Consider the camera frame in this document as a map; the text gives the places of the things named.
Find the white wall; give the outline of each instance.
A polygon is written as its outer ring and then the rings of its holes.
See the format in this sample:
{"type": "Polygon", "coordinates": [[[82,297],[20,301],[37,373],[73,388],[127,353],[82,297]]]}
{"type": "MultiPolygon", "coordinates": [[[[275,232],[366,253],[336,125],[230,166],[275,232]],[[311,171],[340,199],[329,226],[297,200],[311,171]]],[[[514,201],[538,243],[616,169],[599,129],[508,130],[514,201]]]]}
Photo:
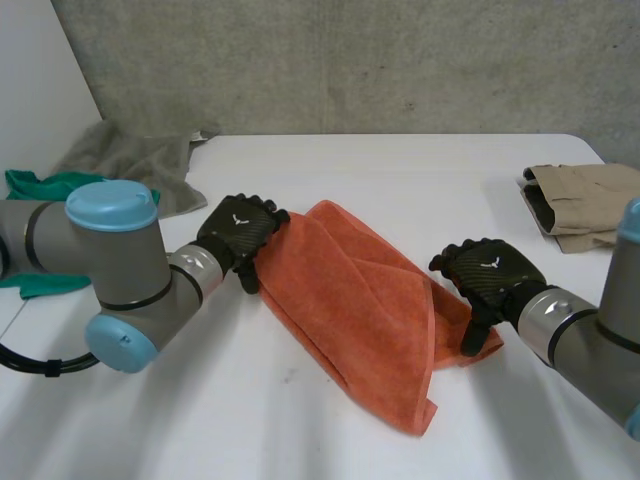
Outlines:
{"type": "Polygon", "coordinates": [[[0,0],[0,198],[4,170],[46,176],[99,120],[49,0],[0,0]]]}

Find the folded clothing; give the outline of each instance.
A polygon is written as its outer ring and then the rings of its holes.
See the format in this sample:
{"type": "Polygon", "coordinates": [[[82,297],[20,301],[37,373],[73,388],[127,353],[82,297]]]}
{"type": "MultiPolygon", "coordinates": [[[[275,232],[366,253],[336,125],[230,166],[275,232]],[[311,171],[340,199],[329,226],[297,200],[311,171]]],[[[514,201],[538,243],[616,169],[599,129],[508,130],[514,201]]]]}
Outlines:
{"type": "MultiPolygon", "coordinates": [[[[76,188],[106,180],[100,175],[80,172],[63,172],[39,180],[35,173],[24,170],[7,170],[4,177],[9,187],[7,200],[46,202],[64,202],[76,188]]],[[[160,194],[153,190],[151,195],[157,205],[160,194]]],[[[20,297],[27,300],[43,295],[72,292],[90,284],[91,280],[82,275],[21,273],[0,281],[0,288],[19,287],[20,297]]]]}
{"type": "Polygon", "coordinates": [[[614,245],[625,206],[640,196],[640,171],[626,165],[537,166],[524,178],[529,210],[564,253],[614,245]]]}
{"type": "Polygon", "coordinates": [[[436,406],[432,371],[497,350],[460,355],[470,309],[364,223],[323,201],[291,215],[256,259],[265,303],[356,402],[422,435],[436,406]]]}

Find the green cloth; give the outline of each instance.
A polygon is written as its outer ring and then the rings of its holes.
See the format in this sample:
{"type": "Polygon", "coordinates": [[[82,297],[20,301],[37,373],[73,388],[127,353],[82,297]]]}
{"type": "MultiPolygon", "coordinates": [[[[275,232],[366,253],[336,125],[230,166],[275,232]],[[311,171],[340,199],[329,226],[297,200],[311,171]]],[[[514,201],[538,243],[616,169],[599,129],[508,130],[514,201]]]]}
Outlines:
{"type": "MultiPolygon", "coordinates": [[[[88,183],[107,180],[100,175],[79,172],[63,172],[44,180],[38,180],[33,172],[7,170],[4,178],[9,187],[7,200],[40,200],[46,202],[64,202],[76,188],[88,183]]],[[[153,201],[157,205],[160,193],[152,190],[153,201]]],[[[23,300],[42,295],[56,295],[72,292],[91,283],[88,277],[78,275],[54,275],[39,273],[21,273],[0,282],[0,288],[20,287],[23,300]]]]}

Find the gray wall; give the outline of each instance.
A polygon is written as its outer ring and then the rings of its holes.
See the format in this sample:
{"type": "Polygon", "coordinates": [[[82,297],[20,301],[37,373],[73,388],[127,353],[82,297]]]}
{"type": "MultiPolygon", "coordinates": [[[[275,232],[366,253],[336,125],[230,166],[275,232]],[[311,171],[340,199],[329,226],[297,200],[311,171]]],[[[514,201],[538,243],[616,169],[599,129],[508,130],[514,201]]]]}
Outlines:
{"type": "Polygon", "coordinates": [[[100,120],[49,0],[0,0],[0,65],[0,170],[47,176],[100,120]]]}
{"type": "Polygon", "coordinates": [[[640,0],[54,0],[140,133],[563,132],[640,165],[640,0]]]}

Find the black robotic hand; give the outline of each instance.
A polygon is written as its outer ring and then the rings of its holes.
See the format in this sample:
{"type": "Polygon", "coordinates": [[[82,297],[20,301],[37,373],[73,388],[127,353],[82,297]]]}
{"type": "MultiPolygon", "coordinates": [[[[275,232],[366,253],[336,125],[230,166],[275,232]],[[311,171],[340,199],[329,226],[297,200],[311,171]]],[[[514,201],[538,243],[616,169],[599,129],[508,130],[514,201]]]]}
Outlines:
{"type": "Polygon", "coordinates": [[[517,329],[526,302],[550,288],[542,273],[503,240],[449,245],[431,260],[429,270],[441,271],[471,304],[471,322],[461,346],[469,357],[480,352],[493,325],[509,321],[517,329]]]}
{"type": "Polygon", "coordinates": [[[253,259],[267,244],[271,234],[290,220],[285,210],[278,210],[271,200],[257,195],[225,197],[198,230],[193,243],[211,251],[226,273],[233,269],[247,293],[259,288],[253,259]]]}

